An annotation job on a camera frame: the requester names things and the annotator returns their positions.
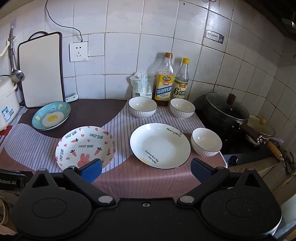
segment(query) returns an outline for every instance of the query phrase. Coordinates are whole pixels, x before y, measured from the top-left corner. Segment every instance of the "metal ladle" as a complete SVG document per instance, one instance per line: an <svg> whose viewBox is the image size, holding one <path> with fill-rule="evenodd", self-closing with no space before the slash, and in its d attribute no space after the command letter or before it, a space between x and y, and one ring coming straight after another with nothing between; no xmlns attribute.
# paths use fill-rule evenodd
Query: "metal ladle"
<svg viewBox="0 0 296 241"><path fill-rule="evenodd" d="M14 48L14 45L13 45L13 26L10 29L9 41L10 41L10 47L9 47L8 54L9 54L9 60L10 60L10 65L11 65L10 78L11 78L11 80L14 83L19 83L19 82L21 82L21 81L24 80L25 75L19 69L15 69L15 65L14 65L14 61L15 61L15 48Z"/></svg>

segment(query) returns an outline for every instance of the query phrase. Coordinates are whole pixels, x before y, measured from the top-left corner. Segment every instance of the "stove knob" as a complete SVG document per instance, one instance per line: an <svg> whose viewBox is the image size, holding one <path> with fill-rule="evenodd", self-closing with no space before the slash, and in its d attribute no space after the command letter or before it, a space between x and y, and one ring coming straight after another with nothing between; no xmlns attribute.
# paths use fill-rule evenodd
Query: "stove knob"
<svg viewBox="0 0 296 241"><path fill-rule="evenodd" d="M230 166L236 166L236 165L237 165L237 162L238 162L238 158L237 158L236 155L231 156L231 157L229 158L229 160L228 160L228 164L229 164Z"/></svg>

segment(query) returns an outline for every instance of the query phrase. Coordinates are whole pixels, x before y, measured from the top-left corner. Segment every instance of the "bottle cap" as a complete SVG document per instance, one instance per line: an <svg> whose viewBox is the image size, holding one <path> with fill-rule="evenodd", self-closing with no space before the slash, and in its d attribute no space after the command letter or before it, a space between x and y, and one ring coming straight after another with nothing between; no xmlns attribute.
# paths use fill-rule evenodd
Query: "bottle cap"
<svg viewBox="0 0 296 241"><path fill-rule="evenodd" d="M190 62L190 59L188 59L188 58L183 58L183 63L184 63L184 64L189 64L189 62Z"/></svg>
<svg viewBox="0 0 296 241"><path fill-rule="evenodd" d="M173 58L173 54L172 53L165 53L165 57L166 58Z"/></svg>

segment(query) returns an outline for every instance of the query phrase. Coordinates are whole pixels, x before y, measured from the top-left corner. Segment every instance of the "rice vinegar bottle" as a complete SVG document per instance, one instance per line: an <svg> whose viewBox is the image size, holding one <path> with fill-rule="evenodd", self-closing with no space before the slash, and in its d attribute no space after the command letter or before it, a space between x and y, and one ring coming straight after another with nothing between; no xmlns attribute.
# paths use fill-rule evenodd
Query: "rice vinegar bottle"
<svg viewBox="0 0 296 241"><path fill-rule="evenodd" d="M174 81L174 89L172 98L185 98L185 92L188 85L189 75L188 75L188 64L190 60L188 58L183 58L182 66L176 75Z"/></svg>
<svg viewBox="0 0 296 241"><path fill-rule="evenodd" d="M173 54L165 53L163 62L158 67L157 83L154 100L158 106L167 106L173 87L174 72L172 64Z"/></svg>

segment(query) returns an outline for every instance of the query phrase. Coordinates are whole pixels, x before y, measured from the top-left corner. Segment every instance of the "cutting board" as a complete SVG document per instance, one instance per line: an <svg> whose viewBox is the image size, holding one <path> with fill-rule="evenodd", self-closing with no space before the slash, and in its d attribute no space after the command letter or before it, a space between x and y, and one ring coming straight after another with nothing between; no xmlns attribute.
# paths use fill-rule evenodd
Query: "cutting board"
<svg viewBox="0 0 296 241"><path fill-rule="evenodd" d="M27 108L65 101L62 34L40 33L44 35L31 36L18 46L19 67L25 75L21 86Z"/></svg>

